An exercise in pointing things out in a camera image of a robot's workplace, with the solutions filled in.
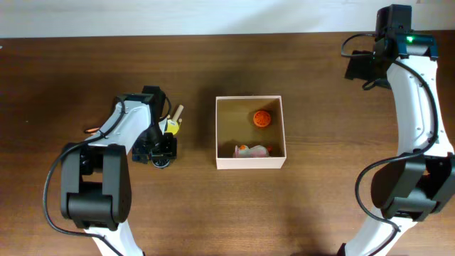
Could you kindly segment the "black round perforated puck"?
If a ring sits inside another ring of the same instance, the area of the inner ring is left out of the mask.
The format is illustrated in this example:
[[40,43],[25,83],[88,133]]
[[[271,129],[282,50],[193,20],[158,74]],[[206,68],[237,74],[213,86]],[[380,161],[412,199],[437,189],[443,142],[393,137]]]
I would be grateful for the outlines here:
[[170,162],[171,161],[169,159],[153,159],[152,160],[152,164],[158,169],[167,168],[169,166]]

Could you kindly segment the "pink duck toy with hat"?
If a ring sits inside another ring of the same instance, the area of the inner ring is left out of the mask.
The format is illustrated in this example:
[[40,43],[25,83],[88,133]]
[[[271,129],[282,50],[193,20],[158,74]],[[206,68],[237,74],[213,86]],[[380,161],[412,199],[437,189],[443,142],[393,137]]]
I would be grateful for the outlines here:
[[248,147],[247,145],[236,146],[233,158],[267,158],[273,150],[272,146],[257,145]]

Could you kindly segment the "orange round perforated puck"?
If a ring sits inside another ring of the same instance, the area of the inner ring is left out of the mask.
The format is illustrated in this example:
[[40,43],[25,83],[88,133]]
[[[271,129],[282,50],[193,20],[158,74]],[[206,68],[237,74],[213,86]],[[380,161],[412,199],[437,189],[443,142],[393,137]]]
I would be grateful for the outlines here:
[[268,127],[271,124],[271,121],[271,114],[266,110],[258,110],[253,114],[253,123],[256,127]]

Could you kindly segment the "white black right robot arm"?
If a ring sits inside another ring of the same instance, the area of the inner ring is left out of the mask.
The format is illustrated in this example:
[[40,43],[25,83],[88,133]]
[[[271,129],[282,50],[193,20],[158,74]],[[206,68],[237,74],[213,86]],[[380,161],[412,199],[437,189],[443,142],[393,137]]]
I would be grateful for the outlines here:
[[371,51],[353,51],[345,77],[363,89],[393,93],[398,125],[394,157],[368,166],[373,208],[339,255],[386,255],[410,228],[440,212],[454,195],[454,147],[437,95],[436,39],[412,30],[412,9],[392,4],[377,13]]

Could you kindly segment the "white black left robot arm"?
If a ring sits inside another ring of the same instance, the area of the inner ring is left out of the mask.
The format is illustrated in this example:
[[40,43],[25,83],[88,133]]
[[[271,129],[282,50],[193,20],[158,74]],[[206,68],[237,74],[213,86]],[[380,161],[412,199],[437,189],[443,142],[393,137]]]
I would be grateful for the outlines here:
[[127,218],[132,187],[127,157],[164,169],[177,157],[177,139],[166,131],[171,103],[157,86],[124,94],[91,137],[66,145],[60,158],[60,212],[103,255],[143,255]]

